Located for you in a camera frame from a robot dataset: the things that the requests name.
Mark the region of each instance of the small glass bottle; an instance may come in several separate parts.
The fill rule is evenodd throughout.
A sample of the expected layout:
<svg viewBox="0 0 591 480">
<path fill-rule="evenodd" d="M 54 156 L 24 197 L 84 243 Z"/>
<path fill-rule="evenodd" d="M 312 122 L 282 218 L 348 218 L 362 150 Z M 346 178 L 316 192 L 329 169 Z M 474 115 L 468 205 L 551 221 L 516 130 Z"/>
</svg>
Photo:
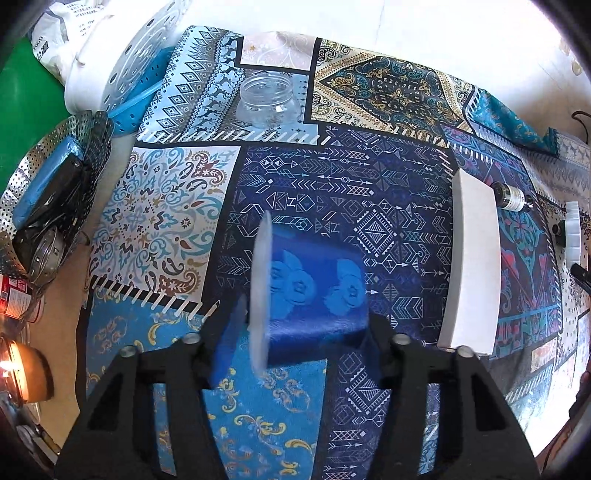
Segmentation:
<svg viewBox="0 0 591 480">
<path fill-rule="evenodd" d="M 524 194 L 520 189 L 500 181 L 491 183 L 495 192 L 496 206 L 510 212 L 529 212 L 534 207 L 534 199 L 530 194 Z"/>
</svg>

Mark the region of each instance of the blue plastic colander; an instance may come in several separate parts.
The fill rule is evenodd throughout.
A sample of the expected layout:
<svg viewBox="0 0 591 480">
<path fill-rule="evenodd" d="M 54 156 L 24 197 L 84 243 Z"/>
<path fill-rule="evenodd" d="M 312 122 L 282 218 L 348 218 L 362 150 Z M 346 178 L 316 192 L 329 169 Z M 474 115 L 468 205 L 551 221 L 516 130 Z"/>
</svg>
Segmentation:
<svg viewBox="0 0 591 480">
<path fill-rule="evenodd" d="M 152 97 L 162 85 L 164 72 L 174 47 L 163 48 L 146 67 L 138 84 L 128 93 L 125 102 L 109 112 L 115 128 L 113 136 L 137 132 Z"/>
</svg>

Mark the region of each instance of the candle flame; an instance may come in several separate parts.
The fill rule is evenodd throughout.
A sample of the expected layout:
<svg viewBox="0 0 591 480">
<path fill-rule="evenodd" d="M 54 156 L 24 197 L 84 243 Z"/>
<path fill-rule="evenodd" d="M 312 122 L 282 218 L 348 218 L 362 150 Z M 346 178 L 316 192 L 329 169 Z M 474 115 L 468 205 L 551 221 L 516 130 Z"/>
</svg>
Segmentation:
<svg viewBox="0 0 591 480">
<path fill-rule="evenodd" d="M 0 362 L 0 368 L 6 370 L 6 372 L 12 372 L 14 370 L 14 364 L 9 360 L 3 360 Z"/>
</svg>

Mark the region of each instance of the red can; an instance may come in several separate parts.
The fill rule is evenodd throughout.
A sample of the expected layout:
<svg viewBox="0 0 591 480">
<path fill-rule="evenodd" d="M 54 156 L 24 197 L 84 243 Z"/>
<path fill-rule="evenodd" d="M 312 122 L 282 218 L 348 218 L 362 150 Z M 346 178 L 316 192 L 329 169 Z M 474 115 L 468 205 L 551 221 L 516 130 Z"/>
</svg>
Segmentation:
<svg viewBox="0 0 591 480">
<path fill-rule="evenodd" d="M 33 289 L 26 280 L 15 280 L 0 275 L 0 314 L 20 319 L 27 311 L 33 297 Z M 33 311 L 29 322 L 36 322 L 43 314 L 44 299 Z"/>
</svg>

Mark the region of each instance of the white plastic bag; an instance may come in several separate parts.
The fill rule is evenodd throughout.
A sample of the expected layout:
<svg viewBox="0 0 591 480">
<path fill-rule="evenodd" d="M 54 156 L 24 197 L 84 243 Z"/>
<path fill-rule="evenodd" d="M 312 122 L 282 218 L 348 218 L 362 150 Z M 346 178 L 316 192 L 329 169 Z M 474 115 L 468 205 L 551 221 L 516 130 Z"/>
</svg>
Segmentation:
<svg viewBox="0 0 591 480">
<path fill-rule="evenodd" d="M 33 28 L 33 54 L 63 85 L 85 37 L 105 14 L 101 3 L 96 0 L 77 0 L 69 4 L 56 2 Z"/>
</svg>

